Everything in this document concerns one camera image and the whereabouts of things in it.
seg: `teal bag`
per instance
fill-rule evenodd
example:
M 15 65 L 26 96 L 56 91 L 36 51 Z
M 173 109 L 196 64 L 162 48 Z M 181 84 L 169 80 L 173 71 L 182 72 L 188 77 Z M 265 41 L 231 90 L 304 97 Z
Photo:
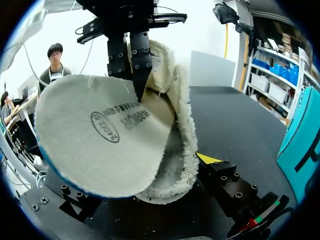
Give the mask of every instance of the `teal bag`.
M 304 199 L 320 156 L 320 94 L 313 87 L 301 91 L 298 104 L 277 156 L 298 203 Z

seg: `black worktable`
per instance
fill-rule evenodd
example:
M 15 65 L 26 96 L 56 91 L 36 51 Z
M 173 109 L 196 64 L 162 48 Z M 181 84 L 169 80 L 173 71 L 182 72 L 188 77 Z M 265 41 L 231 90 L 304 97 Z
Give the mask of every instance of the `black worktable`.
M 199 152 L 237 165 L 237 172 L 257 184 L 260 197 L 272 191 L 297 202 L 276 158 L 286 127 L 248 96 L 231 87 L 191 87 L 190 103 Z M 276 220 L 278 228 L 287 216 Z M 214 198 L 197 183 L 182 199 L 153 205 L 134 197 L 109 199 L 85 224 L 115 239 L 224 239 L 233 225 Z

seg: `person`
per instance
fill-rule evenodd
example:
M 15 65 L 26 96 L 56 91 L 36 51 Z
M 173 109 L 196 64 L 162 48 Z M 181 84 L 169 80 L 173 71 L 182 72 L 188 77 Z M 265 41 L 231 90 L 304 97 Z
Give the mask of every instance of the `person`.
M 14 106 L 13 102 L 11 101 L 11 99 L 9 98 L 9 94 L 8 92 L 4 92 L 4 94 L 2 94 L 1 96 L 1 122 L 2 124 L 4 124 L 5 126 L 8 125 L 8 123 L 11 121 L 11 119 L 13 119 L 13 117 L 15 116 L 15 113 L 17 112 L 17 110 L 19 109 L 19 105 Z
M 50 84 L 51 82 L 64 76 L 71 75 L 71 71 L 61 64 L 61 56 L 63 51 L 64 49 L 60 43 L 53 44 L 51 47 L 49 47 L 47 57 L 50 61 L 50 67 L 48 67 L 40 76 L 40 79 L 46 84 Z M 39 95 L 45 89 L 45 87 L 45 85 L 39 82 Z

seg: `black printed logo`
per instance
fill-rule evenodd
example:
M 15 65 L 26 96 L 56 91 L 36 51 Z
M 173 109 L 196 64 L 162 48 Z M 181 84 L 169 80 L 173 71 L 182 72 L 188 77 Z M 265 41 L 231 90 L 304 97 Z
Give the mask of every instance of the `black printed logo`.
M 95 130 L 106 140 L 111 143 L 120 141 L 119 133 L 112 123 L 101 113 L 94 111 L 91 113 L 91 122 Z

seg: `white towel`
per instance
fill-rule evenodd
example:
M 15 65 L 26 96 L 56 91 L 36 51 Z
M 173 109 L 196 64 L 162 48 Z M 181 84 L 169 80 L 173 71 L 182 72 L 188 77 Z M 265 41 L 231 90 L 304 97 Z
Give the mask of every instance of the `white towel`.
M 166 144 L 164 156 L 155 180 L 136 196 L 148 203 L 167 204 L 183 197 L 193 186 L 199 160 L 195 156 L 197 138 L 191 117 L 186 71 L 175 64 L 175 58 L 165 45 L 150 40 L 152 71 L 147 86 L 169 98 L 177 115 Z
M 141 104 L 132 81 L 85 75 L 53 82 L 38 100 L 35 127 L 44 157 L 88 194 L 167 204 L 196 180 L 187 75 L 166 46 L 151 40 L 150 50 L 153 68 Z
M 144 101 L 145 107 L 137 102 L 132 81 L 118 78 L 72 75 L 51 83 L 35 112 L 43 155 L 88 194 L 143 191 L 157 174 L 174 122 L 163 98 L 147 92 Z

